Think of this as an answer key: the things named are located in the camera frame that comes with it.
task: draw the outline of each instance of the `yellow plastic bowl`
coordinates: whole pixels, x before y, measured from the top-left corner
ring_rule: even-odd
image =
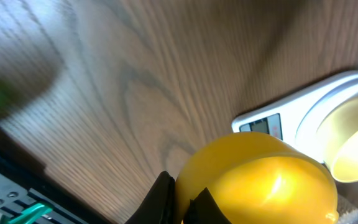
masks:
[[[358,181],[358,98],[329,114],[316,137],[333,177],[345,183]]]
[[[338,218],[329,172],[268,134],[231,134],[190,158],[175,185],[177,223],[205,187],[233,224],[325,224]]]

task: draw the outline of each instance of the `green clip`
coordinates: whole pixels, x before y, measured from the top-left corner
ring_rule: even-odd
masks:
[[[42,215],[53,210],[53,206],[47,202],[39,202],[25,209],[18,217],[7,221],[7,224],[31,224]]]

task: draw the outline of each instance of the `wooden table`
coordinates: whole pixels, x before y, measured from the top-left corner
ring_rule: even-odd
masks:
[[[353,68],[358,0],[0,0],[1,126],[118,223],[236,115]]]

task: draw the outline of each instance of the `scale display screen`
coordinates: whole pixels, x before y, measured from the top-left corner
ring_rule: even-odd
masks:
[[[245,124],[240,127],[240,131],[257,131],[275,136],[281,140],[283,139],[280,114],[274,114],[267,118],[262,118],[249,124]]]
[[[251,127],[251,131],[257,131],[261,133],[269,134],[269,127],[267,126],[267,118],[260,119],[256,122],[249,124]]]

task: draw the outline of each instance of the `white kitchen scale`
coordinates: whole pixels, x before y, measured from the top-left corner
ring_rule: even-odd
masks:
[[[323,163],[314,140],[325,117],[339,105],[358,97],[358,70],[339,73],[261,109],[240,115],[233,131],[258,131],[279,138]]]

